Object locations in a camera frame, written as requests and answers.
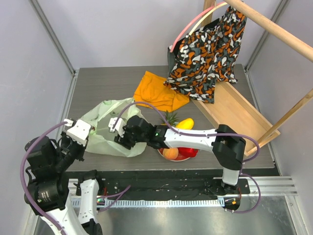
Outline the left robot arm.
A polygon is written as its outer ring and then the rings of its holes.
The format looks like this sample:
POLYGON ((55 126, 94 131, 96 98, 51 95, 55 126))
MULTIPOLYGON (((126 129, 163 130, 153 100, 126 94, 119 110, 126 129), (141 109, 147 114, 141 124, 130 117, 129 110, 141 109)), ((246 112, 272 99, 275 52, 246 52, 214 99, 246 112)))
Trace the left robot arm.
POLYGON ((46 222, 56 235, 101 235, 96 219, 96 197, 103 192, 104 183, 97 170, 82 173, 75 186, 81 196, 80 210, 75 212, 69 193, 67 169, 75 160, 83 161, 85 147, 65 132, 58 141, 43 137, 32 149, 25 169, 27 189, 38 207, 56 221, 59 230, 35 207, 33 212, 46 222))

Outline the pink and cream hanger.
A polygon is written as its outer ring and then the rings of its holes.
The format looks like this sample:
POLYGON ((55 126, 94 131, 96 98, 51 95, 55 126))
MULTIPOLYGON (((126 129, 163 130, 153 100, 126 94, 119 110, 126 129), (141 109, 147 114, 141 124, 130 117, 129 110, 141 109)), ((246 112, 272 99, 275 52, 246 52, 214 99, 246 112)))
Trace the pink and cream hanger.
POLYGON ((207 18, 209 17, 215 10, 227 5, 226 2, 220 2, 216 3, 215 1, 212 3, 210 7, 207 9, 203 10, 200 14, 198 14, 182 31, 181 33, 176 37, 174 40, 173 44, 169 46, 170 52, 174 51, 174 48, 177 44, 177 42, 185 35, 186 31, 193 26, 193 28, 190 30, 189 35, 191 35, 196 28, 207 18))

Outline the green avocado plastic bag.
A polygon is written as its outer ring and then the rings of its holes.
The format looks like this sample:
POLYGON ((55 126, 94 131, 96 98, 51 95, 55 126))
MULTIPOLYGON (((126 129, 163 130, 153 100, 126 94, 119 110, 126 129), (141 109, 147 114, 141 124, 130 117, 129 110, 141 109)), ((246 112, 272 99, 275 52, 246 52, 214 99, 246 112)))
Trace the green avocado plastic bag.
POLYGON ((135 157, 143 153, 145 143, 136 143, 131 149, 126 149, 114 141, 118 134, 124 132, 122 125, 131 117, 143 117, 141 110, 135 105, 123 111, 131 103, 134 103, 133 98, 105 100, 80 118, 94 128, 89 134, 87 152, 120 157, 135 157))

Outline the wooden rack frame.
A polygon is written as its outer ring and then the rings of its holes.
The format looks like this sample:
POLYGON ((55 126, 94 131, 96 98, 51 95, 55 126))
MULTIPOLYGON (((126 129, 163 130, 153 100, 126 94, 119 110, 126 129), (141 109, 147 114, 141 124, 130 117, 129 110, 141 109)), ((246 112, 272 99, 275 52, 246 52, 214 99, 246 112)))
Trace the wooden rack frame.
MULTIPOLYGON (((240 0, 226 0, 223 3, 209 8, 200 16, 206 18, 216 9, 229 4, 239 10, 249 19, 257 23, 267 32, 290 46, 293 50, 303 55, 306 59, 313 59, 311 46, 301 41, 294 35, 278 26, 247 4, 240 0)), ((193 103, 199 108, 203 115, 214 127, 219 124, 229 125, 239 134, 248 135, 257 140, 256 143, 249 141, 246 144, 245 155, 249 156, 257 151, 257 147, 263 147, 279 136, 280 128, 289 118, 304 107, 313 97, 309 91, 288 112, 286 112, 274 125, 272 125, 247 99, 245 99, 232 85, 226 82, 218 83, 215 91, 215 103, 204 103, 195 100, 193 103)))

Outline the red fake apple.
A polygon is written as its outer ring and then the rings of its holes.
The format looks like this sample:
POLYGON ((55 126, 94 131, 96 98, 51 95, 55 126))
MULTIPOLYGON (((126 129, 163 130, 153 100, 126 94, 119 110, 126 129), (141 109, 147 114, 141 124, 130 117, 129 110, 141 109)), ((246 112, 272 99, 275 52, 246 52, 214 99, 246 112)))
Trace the red fake apple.
POLYGON ((179 147, 179 153, 187 158, 193 158, 198 154, 198 150, 194 148, 179 147))

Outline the patterned camouflage cloth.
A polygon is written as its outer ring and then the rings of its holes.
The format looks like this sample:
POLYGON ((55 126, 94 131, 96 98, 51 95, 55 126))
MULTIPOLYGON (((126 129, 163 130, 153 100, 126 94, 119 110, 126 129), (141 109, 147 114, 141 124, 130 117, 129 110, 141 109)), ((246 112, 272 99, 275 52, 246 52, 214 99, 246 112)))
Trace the patterned camouflage cloth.
POLYGON ((229 6, 223 16, 170 45, 164 85, 194 100, 214 103, 216 82, 237 83, 234 66, 246 20, 229 6))

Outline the yellow fake mango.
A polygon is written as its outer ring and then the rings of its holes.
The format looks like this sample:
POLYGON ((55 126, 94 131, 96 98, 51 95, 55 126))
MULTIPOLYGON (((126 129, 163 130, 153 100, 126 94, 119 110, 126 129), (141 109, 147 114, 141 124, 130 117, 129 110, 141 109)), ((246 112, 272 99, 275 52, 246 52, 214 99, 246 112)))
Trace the yellow fake mango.
POLYGON ((176 125, 176 128, 183 130, 191 130, 193 127, 194 121, 192 118, 186 118, 176 125))

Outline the red floral plate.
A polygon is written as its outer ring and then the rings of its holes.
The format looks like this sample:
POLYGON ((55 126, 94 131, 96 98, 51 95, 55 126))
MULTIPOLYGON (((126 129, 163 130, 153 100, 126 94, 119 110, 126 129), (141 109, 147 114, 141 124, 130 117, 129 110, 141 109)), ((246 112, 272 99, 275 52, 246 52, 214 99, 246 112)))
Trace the red floral plate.
MULTIPOLYGON (((164 156, 162 155, 163 149, 164 148, 158 149, 158 152, 164 158, 164 156)), ((181 162, 181 161, 185 161, 185 160, 188 160, 188 159, 190 159, 190 158, 184 157, 184 156, 182 156, 179 153, 178 157, 175 160, 171 160, 171 161, 173 161, 173 162, 181 162)))

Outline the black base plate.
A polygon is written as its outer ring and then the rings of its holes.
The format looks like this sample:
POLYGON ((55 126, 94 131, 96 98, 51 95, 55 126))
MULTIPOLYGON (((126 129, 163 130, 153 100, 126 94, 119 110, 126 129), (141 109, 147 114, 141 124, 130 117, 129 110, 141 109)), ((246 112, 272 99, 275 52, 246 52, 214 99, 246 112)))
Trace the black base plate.
POLYGON ((238 180, 237 189, 224 189, 220 169, 99 171, 98 175, 103 181, 102 193, 113 195, 129 186, 121 197, 123 200, 211 200, 218 196, 250 194, 245 178, 238 180))

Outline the fake peach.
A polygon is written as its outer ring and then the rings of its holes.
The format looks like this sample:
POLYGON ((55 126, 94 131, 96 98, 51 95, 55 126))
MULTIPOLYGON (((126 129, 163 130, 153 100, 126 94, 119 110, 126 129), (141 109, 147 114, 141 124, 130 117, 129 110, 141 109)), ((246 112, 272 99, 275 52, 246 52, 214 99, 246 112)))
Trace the fake peach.
POLYGON ((168 160, 175 160, 179 155, 179 150, 178 148, 165 148, 162 155, 168 160))

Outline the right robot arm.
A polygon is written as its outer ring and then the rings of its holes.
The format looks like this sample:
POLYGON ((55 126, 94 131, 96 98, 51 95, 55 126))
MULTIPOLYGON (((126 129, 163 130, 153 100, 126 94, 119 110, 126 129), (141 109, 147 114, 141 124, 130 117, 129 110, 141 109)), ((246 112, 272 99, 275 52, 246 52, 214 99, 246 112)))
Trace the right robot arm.
POLYGON ((116 132, 114 141, 130 150, 137 143, 146 143, 153 149, 192 148, 211 152, 223 168, 221 183, 209 186, 215 195, 238 192, 239 174, 243 166, 246 141, 227 125, 218 129, 182 130, 167 125, 151 125, 139 116, 128 121, 111 118, 108 124, 111 133, 116 132))

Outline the orange cloth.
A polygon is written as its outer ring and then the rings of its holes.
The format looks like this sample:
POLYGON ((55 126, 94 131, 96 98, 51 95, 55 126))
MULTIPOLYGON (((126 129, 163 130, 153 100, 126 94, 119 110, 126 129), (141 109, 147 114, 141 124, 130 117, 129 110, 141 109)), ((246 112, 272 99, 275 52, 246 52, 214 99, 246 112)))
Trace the orange cloth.
POLYGON ((165 80, 163 77, 146 71, 134 92, 134 100, 150 103, 163 112, 173 112, 188 104, 189 97, 164 86, 165 80))

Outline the fake pineapple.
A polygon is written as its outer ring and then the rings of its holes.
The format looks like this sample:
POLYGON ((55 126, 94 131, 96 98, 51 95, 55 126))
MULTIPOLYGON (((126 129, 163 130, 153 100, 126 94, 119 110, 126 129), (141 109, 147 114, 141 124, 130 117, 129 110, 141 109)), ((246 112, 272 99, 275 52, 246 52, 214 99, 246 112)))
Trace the fake pineapple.
POLYGON ((166 111, 164 113, 164 117, 165 117, 166 121, 173 127, 175 127, 179 123, 179 119, 177 117, 177 112, 166 111))

